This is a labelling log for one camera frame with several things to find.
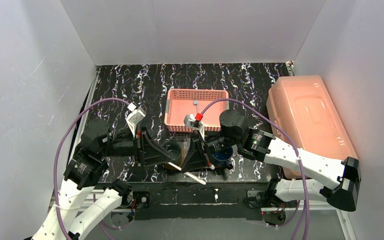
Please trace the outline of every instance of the white stick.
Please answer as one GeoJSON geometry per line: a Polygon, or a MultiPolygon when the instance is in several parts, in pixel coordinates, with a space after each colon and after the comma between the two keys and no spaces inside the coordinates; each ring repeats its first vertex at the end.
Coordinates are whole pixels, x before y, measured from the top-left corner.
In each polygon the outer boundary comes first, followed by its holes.
{"type": "MultiPolygon", "coordinates": [[[[168,164],[169,164],[170,166],[172,166],[173,168],[175,168],[175,169],[177,169],[177,170],[179,170],[179,171],[182,171],[182,169],[181,169],[179,166],[177,166],[176,164],[174,164],[174,163],[172,163],[172,162],[168,162],[168,164]]],[[[192,173],[190,173],[190,172],[188,172],[188,171],[185,172],[184,174],[187,175],[187,176],[189,176],[189,177],[191,177],[193,180],[197,181],[198,183],[200,183],[200,184],[202,184],[202,185],[206,185],[206,184],[207,184],[206,181],[204,181],[204,180],[202,180],[202,179],[199,179],[197,176],[193,175],[192,173]]]]}

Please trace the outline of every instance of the pink basket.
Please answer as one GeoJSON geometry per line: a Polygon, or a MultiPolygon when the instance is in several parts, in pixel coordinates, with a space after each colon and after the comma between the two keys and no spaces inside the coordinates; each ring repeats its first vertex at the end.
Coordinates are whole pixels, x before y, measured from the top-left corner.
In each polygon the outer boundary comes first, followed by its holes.
{"type": "MultiPolygon", "coordinates": [[[[170,89],[165,106],[164,123],[170,132],[190,133],[192,129],[185,127],[183,121],[186,115],[197,114],[195,100],[198,100],[198,110],[201,113],[212,101],[228,97],[229,93],[226,90],[170,89]]],[[[227,101],[217,102],[211,106],[202,119],[206,125],[205,130],[220,131],[219,116],[228,109],[227,101]]]]}

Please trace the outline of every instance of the red connector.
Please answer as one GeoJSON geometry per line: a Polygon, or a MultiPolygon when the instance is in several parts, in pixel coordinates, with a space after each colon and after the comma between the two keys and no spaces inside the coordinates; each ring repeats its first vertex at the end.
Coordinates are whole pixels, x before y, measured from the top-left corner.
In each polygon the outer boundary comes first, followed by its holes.
{"type": "Polygon", "coordinates": [[[195,116],[195,120],[200,122],[203,119],[203,117],[204,117],[204,115],[202,115],[201,113],[197,113],[196,116],[195,116]]]}

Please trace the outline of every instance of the storage box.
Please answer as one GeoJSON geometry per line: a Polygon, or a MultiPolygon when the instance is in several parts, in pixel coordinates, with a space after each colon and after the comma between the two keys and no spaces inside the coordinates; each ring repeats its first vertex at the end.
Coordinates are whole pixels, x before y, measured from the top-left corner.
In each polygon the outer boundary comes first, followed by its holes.
{"type": "MultiPolygon", "coordinates": [[[[357,159],[334,104],[320,76],[279,77],[268,91],[268,116],[283,129],[298,148],[332,158],[357,159]]],[[[277,129],[273,134],[290,143],[277,129]]],[[[283,168],[288,179],[299,172],[283,168]]]]}
{"type": "MultiPolygon", "coordinates": [[[[192,129],[185,127],[184,119],[188,114],[197,114],[195,100],[198,100],[198,111],[201,113],[212,101],[228,97],[226,90],[170,89],[165,105],[164,123],[170,132],[190,133],[192,129]]],[[[202,119],[206,125],[205,130],[220,131],[219,116],[228,109],[228,101],[217,102],[211,106],[202,119]]]]}

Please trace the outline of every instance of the marble surface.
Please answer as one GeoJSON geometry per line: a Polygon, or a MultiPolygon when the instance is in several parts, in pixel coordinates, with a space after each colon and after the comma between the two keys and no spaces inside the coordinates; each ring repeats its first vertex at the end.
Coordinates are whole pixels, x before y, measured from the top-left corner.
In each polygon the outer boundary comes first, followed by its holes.
{"type": "MultiPolygon", "coordinates": [[[[164,124],[167,93],[176,89],[226,90],[230,98],[244,101],[268,117],[266,101],[269,88],[281,76],[288,76],[285,63],[231,63],[231,64],[153,64],[153,65],[106,65],[97,69],[97,82],[92,102],[116,97],[134,102],[146,111],[141,126],[159,144],[177,141],[187,144],[187,138],[170,133],[164,124]]],[[[268,123],[242,106],[230,103],[248,119],[249,126],[272,132],[268,123]]],[[[113,131],[126,128],[127,107],[118,102],[105,102],[92,109],[87,119],[107,120],[113,131]]],[[[207,182],[268,182],[280,174],[280,168],[234,155],[232,170],[203,169],[194,174],[207,182]]],[[[165,169],[162,165],[139,167],[133,157],[110,157],[108,170],[102,182],[119,178],[128,182],[191,182],[180,172],[165,169]]]]}

